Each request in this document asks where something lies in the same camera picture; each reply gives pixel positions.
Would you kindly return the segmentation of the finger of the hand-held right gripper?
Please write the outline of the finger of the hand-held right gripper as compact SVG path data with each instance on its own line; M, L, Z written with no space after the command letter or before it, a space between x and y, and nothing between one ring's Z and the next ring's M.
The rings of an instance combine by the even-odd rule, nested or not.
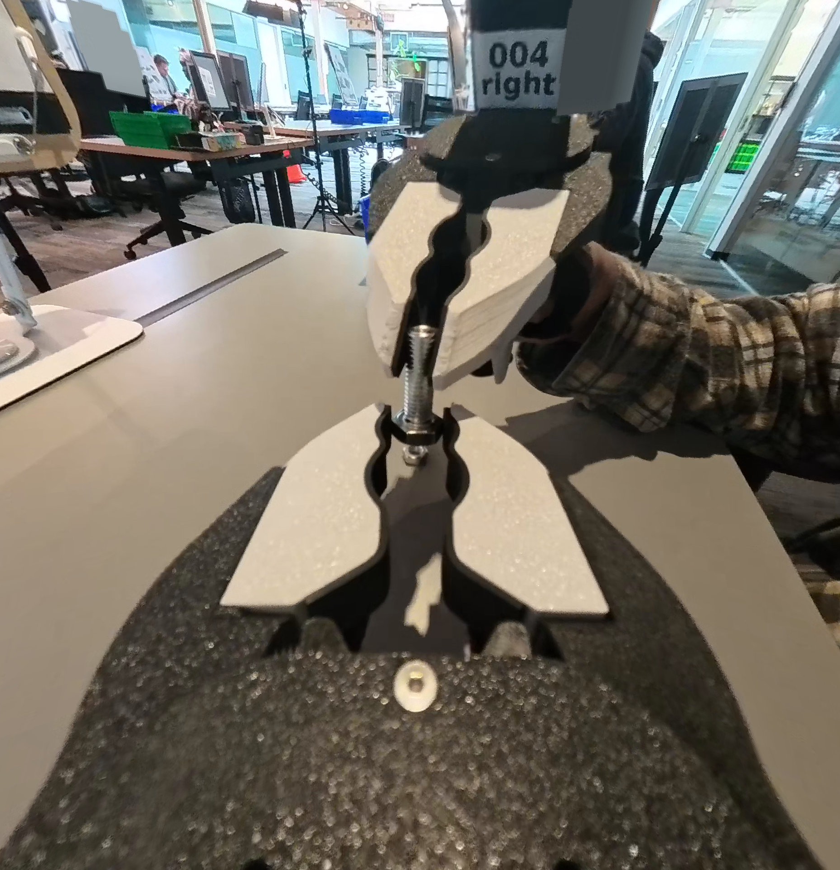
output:
M410 182L369 244L369 336L386 377L402 372L410 327L442 325L441 259L458 249L460 209L455 191Z
M445 390L491 364L500 384L513 343L549 295L552 246L570 193L534 189L493 201L485 245L469 257L466 279L447 300L434 367Z

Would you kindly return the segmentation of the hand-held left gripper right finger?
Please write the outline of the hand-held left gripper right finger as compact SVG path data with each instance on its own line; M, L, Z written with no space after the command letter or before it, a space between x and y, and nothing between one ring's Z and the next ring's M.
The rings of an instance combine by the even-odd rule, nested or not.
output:
M605 619L610 606L546 467L461 406L446 410L446 604L462 620Z

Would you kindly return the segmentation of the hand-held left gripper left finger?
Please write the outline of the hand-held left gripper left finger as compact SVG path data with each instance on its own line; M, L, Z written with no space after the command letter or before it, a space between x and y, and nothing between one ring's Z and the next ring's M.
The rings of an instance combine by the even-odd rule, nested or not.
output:
M288 614L317 604L381 556L385 533L374 464L386 460L390 407L371 404L289 460L219 601Z

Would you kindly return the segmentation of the slim silver hex bolt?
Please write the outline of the slim silver hex bolt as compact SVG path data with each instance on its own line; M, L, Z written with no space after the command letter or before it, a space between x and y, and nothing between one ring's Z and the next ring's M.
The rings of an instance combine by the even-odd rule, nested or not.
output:
M434 388L431 372L434 368L436 330L425 324L416 325L408 333L408 368L404 380L404 419L410 427L432 425Z

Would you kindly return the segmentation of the person's right hand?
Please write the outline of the person's right hand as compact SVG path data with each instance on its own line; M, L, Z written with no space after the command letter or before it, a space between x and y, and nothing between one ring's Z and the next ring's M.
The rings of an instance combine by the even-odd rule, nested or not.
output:
M621 270L617 257L596 242L583 246L576 257L578 277L570 291L574 309L570 336L584 340L609 303Z

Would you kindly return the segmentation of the light wood office desk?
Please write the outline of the light wood office desk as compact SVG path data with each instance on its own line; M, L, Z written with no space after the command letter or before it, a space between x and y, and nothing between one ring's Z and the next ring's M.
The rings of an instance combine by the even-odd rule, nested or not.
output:
M383 124L338 125L323 121L269 122L262 125L264 141L288 138L310 139L306 149L332 163L334 187L330 188L341 216L356 214L358 200L369 193L372 168L382 159L394 159L401 152L406 136L413 135L399 121Z

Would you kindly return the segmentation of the black panel on stand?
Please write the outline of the black panel on stand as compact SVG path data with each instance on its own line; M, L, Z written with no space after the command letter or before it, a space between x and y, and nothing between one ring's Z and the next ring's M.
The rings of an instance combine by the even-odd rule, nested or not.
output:
M648 266L661 244L665 223L682 188L704 177L747 77L741 72L681 83L643 187L636 253L642 267Z

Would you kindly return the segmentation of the black computer monitor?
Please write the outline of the black computer monitor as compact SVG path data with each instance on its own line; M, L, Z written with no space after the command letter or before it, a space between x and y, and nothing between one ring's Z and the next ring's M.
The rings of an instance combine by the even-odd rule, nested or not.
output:
M229 104L245 112L252 111L254 102L246 56L218 51L217 58Z

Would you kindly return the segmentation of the black office chair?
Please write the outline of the black office chair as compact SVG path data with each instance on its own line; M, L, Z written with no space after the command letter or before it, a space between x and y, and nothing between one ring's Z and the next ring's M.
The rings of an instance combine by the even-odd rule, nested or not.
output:
M164 235L170 246L183 245L186 236L198 239L211 235L207 228L186 221L182 204L205 189L205 182L190 173L162 170L149 173L120 185L124 199L132 205L145 205L158 219L130 241L123 253L128 261L137 258L137 248L157 236Z

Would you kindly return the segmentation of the monitor showing white page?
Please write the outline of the monitor showing white page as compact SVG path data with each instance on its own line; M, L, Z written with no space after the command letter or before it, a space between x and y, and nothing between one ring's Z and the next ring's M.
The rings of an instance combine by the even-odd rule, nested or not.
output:
M214 112L230 111L231 103L216 56L191 50L189 58L187 66L197 100L207 103Z

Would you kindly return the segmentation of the light stand tripod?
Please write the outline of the light stand tripod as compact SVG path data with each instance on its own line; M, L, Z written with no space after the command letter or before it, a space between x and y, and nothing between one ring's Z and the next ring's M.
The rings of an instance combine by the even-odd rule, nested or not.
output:
M244 11L257 18L264 18L271 24L283 24L287 19L296 18L301 41L301 65L304 71L305 85L297 89L297 101L295 112L290 119L281 119L280 115L274 115L270 109L266 109L267 124L269 122L282 123L287 120L295 119L297 121L318 121L315 102L315 88L312 82L311 67L316 63L314 59L315 47L310 43L306 31L306 11L303 2L246 2ZM316 203L312 209L311 215L304 224L304 228L309 228L314 218L319 218L321 228L327 231L339 225L346 233L353 236L354 219L350 215L341 216L338 212L337 202L331 192L327 190L323 178L322 159L318 155L313 154L306 147L311 145L312 141L306 139L304 154L313 161L313 171L311 179L314 180L316 188Z

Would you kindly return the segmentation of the green plastic bin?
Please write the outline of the green plastic bin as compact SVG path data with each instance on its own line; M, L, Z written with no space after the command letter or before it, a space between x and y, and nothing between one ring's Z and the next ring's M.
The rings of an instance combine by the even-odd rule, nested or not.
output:
M170 112L110 111L112 128L125 145L155 150L177 147L177 137L193 131L188 116Z

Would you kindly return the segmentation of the white metal stand base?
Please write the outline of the white metal stand base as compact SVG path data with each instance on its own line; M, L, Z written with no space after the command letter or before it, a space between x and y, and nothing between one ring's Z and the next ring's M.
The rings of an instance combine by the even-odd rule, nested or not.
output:
M0 232L0 411L129 345L134 321L31 304Z

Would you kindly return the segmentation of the person's plaid shirt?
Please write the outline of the person's plaid shirt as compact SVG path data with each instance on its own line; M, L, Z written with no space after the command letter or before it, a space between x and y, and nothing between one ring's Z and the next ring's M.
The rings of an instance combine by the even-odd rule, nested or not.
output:
M840 580L812 573L804 577L804 583L840 650Z

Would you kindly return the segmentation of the printed instruction sheet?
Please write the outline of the printed instruction sheet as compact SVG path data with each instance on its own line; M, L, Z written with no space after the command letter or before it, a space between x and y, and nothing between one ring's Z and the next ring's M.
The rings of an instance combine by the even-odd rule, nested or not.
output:
M53 93L39 66L33 37L0 1L0 92Z

